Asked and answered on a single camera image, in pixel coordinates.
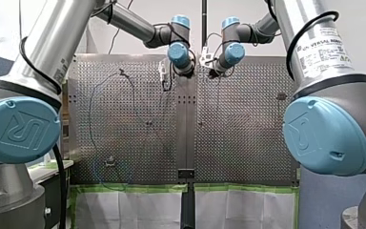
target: perforated metal panel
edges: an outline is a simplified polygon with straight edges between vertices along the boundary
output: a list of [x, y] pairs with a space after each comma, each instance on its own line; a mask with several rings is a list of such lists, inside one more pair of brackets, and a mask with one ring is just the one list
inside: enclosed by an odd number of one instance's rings
[[177, 182], [174, 92], [162, 93], [158, 73], [164, 57], [77, 57], [69, 79], [72, 182]]
[[196, 182], [294, 184], [297, 164], [282, 135], [293, 84], [282, 57], [246, 57], [220, 80], [200, 70]]
[[[69, 81], [73, 182], [176, 183], [178, 169], [193, 166], [196, 182], [294, 185], [297, 163], [281, 133], [293, 93], [284, 58], [247, 57], [221, 80], [199, 69], [196, 90], [182, 79], [177, 93], [162, 93], [157, 68], [163, 58], [78, 56]], [[182, 106], [186, 100], [197, 107]], [[176, 142], [187, 146], [177, 149]], [[116, 163], [105, 166], [111, 157]]]

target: black pole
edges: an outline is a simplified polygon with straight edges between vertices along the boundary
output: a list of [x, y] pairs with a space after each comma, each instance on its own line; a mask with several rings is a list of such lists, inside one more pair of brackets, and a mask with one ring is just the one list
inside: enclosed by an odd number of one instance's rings
[[202, 25], [202, 47], [204, 47], [207, 41], [207, 0], [203, 0]]

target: white sticker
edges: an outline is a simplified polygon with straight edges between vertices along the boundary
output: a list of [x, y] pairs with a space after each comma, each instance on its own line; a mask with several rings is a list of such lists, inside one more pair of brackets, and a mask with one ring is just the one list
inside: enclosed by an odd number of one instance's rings
[[296, 47], [305, 77], [317, 77], [330, 68], [353, 68], [336, 29], [321, 29], [320, 37], [300, 41]]

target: light blue joint cap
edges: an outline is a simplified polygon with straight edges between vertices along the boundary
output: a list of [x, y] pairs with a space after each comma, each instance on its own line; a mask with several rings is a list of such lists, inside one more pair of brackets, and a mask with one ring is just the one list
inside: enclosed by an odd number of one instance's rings
[[366, 170], [366, 136], [335, 103], [306, 96], [284, 116], [284, 138], [293, 157], [322, 175], [354, 176]]
[[239, 43], [233, 43], [225, 49], [225, 60], [230, 65], [239, 63], [245, 57], [245, 48]]
[[182, 26], [186, 27], [187, 29], [190, 28], [190, 19], [189, 19], [189, 17], [187, 17], [185, 15], [176, 15], [176, 16], [174, 16], [172, 18], [172, 23], [182, 25]]
[[232, 24], [238, 24], [238, 23], [240, 23], [238, 17], [235, 17], [235, 16], [228, 17], [227, 19], [222, 21], [222, 30], [224, 30], [225, 28], [231, 26]]
[[0, 100], [0, 163], [21, 164], [48, 153], [61, 133], [57, 112], [32, 97]]
[[185, 68], [190, 63], [189, 51], [181, 42], [169, 46], [168, 57], [176, 68]]

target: white wall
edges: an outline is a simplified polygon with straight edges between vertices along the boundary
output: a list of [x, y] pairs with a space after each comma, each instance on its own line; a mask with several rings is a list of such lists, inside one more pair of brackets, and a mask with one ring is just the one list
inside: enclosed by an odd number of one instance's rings
[[[119, 0], [127, 7], [130, 0]], [[177, 14], [185, 14], [191, 20], [191, 43], [194, 50], [201, 49], [201, 1], [200, 0], [133, 0], [131, 10], [152, 24], [170, 22]], [[101, 19], [93, 18], [89, 27], [88, 52], [108, 53], [117, 28]], [[114, 42], [112, 53], [142, 54], [165, 53], [167, 47], [155, 50], [145, 48], [142, 42], [121, 31]]]
[[[19, 22], [18, 1], [0, 0], [0, 56], [13, 60], [18, 54]], [[21, 0], [23, 14], [23, 36], [30, 33], [35, 20], [42, 10], [46, 0]], [[192, 49], [201, 50], [201, 1], [200, 0], [133, 0], [132, 11], [148, 20], [150, 23], [169, 22], [176, 14], [185, 14], [192, 21]], [[127, 6], [130, 0], [119, 0]], [[337, 22], [338, 29], [346, 48], [352, 57], [357, 71], [366, 73], [366, 1], [360, 0], [326, 0], [332, 10], [340, 12]], [[244, 23], [255, 23], [265, 13], [267, 7], [263, 0], [209, 0], [208, 32], [221, 30], [221, 22], [228, 16], [238, 16]], [[104, 21], [93, 18], [87, 35], [83, 37], [78, 52], [107, 53], [116, 28]], [[210, 39], [210, 49], [213, 51], [219, 45], [220, 39], [213, 36]], [[114, 43], [112, 53], [165, 53], [167, 47], [149, 50], [141, 41], [121, 31]], [[273, 44], [259, 45], [257, 48], [246, 45], [247, 55], [278, 55], [284, 56], [285, 49], [281, 37]]]
[[[22, 37], [28, 36], [47, 0], [0, 0], [0, 57], [14, 60], [20, 43], [19, 1], [21, 1]], [[77, 52], [86, 52], [86, 35]]]
[[[120, 0], [127, 6], [129, 0]], [[222, 21], [229, 16], [238, 16], [243, 23], [255, 23], [268, 11], [263, 0], [209, 0], [208, 33], [221, 30]], [[329, 9], [338, 10], [340, 18], [337, 27], [344, 40], [349, 55], [352, 57], [355, 69], [366, 73], [366, 1], [361, 0], [326, 0]], [[200, 52], [201, 46], [201, 1], [200, 0], [134, 0], [131, 10], [151, 23], [168, 22], [175, 14], [186, 14], [192, 21], [191, 38], [193, 47]], [[90, 22], [89, 52], [107, 53], [112, 36], [116, 28], [106, 25], [100, 19]], [[210, 49], [213, 51], [220, 44], [216, 36], [210, 39]], [[148, 50], [142, 42], [120, 32], [116, 38], [112, 53], [165, 53], [167, 48]], [[281, 37], [277, 37], [273, 44], [259, 45], [257, 48], [246, 45], [247, 55], [275, 55], [286, 54]]]

